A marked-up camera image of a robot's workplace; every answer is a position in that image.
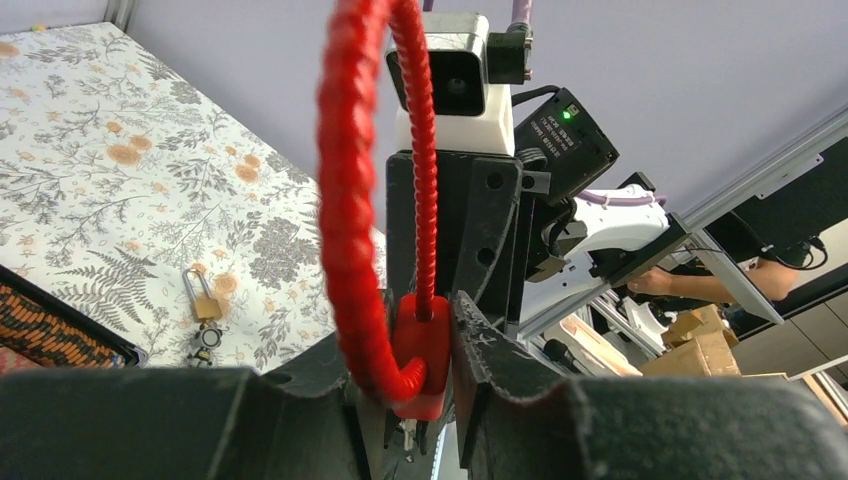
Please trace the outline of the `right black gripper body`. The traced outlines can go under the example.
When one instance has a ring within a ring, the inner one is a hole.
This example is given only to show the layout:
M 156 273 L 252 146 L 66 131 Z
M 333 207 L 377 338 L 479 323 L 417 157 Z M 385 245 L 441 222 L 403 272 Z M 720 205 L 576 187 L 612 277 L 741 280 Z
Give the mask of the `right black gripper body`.
M 515 157 L 441 151 L 436 294 L 466 292 L 503 332 L 517 329 L 537 180 Z M 387 287 L 395 299 L 416 283 L 412 155 L 386 164 Z

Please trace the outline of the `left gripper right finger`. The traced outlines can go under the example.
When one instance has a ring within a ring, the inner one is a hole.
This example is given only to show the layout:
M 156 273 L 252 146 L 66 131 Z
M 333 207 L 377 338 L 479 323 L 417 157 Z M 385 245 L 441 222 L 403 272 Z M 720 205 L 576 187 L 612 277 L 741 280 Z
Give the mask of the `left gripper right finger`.
M 459 459 L 473 479 L 843 479 L 847 438 L 776 379 L 564 376 L 452 301 Z

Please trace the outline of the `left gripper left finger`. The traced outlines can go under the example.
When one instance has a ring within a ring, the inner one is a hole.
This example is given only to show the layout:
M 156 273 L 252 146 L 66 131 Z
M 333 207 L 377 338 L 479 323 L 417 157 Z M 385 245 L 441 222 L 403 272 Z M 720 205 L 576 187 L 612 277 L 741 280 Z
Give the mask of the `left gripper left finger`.
M 333 337 L 248 368 L 33 369 L 1 379 L 5 479 L 367 479 Z

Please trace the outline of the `red cable lock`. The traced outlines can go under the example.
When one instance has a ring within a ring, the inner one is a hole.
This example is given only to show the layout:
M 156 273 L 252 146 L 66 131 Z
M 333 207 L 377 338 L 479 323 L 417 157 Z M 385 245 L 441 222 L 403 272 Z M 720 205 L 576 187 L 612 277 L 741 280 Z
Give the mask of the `red cable lock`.
M 370 195 L 380 53 L 391 34 L 412 136 L 416 288 L 386 319 L 373 267 Z M 318 88 L 322 264 L 339 347 L 357 385 L 403 419 L 434 421 L 450 364 L 450 306 L 434 292 L 437 156 L 431 70 L 415 1 L 340 1 L 330 18 Z

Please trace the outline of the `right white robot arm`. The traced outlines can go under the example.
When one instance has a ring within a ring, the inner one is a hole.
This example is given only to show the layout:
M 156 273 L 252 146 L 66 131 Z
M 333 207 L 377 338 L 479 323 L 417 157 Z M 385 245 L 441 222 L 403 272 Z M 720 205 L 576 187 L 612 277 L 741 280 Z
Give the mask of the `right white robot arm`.
M 591 190 L 618 152 L 567 89 L 486 87 L 484 111 L 435 118 L 434 293 L 467 294 L 505 330 L 639 276 L 688 229 L 640 174 Z

